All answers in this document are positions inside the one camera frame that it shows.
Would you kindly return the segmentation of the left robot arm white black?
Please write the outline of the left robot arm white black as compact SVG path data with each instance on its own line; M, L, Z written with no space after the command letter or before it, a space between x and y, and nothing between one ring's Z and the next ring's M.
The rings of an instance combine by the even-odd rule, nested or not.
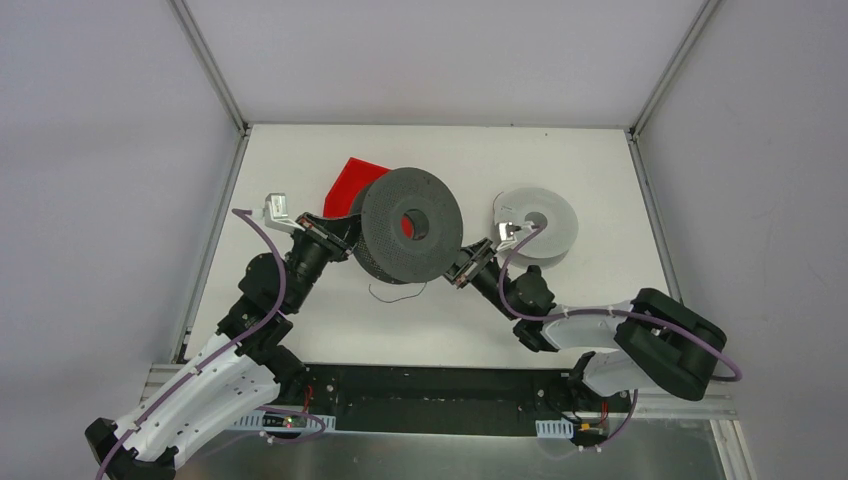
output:
M207 442L237 420L275 400L293 404L305 390L305 365L286 347L296 314L328 264L351 255L359 215L309 213L266 225L287 232L292 248L279 252L250 210L235 215L266 243L238 283L241 292L201 350L133 411L98 418L85 430L99 463L98 479L172 479Z

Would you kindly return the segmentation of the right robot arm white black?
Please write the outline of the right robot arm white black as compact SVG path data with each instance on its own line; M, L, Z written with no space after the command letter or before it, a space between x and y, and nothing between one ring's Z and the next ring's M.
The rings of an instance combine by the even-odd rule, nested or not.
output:
M515 279L491 241L460 249L443 277L457 288L472 285L514 321L513 333L533 352L580 349L567 377L569 400L595 408L621 391L660 388L688 401L703 399L713 380L735 382L742 373L723 350L721 328L654 288L607 306L568 307L555 301L537 265ZM723 364L730 374L716 374Z

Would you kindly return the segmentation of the white translucent cable spool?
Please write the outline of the white translucent cable spool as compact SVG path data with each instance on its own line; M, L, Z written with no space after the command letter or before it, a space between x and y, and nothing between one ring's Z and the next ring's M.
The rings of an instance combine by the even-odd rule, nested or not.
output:
M572 205L545 188L525 186L501 192L495 196L492 210L495 247L499 243L498 222L532 221L535 224L533 232L541 229L533 240L519 249L514 261L520 265L537 264L542 268L557 265L569 253L579 234L579 221ZM514 248L496 252L505 258Z

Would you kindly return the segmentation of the black cable spool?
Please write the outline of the black cable spool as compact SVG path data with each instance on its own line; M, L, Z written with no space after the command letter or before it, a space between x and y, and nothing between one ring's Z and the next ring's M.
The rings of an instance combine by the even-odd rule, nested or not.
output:
M389 284L435 280L458 257L463 219L448 186L413 167L383 174L355 197L361 221L354 258L369 275Z

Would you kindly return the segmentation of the red two-compartment bin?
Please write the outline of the red two-compartment bin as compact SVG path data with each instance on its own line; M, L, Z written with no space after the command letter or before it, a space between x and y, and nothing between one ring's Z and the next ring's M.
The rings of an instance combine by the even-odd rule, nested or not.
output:
M340 218L350 213L357 195L390 169L350 157L325 196L323 216Z

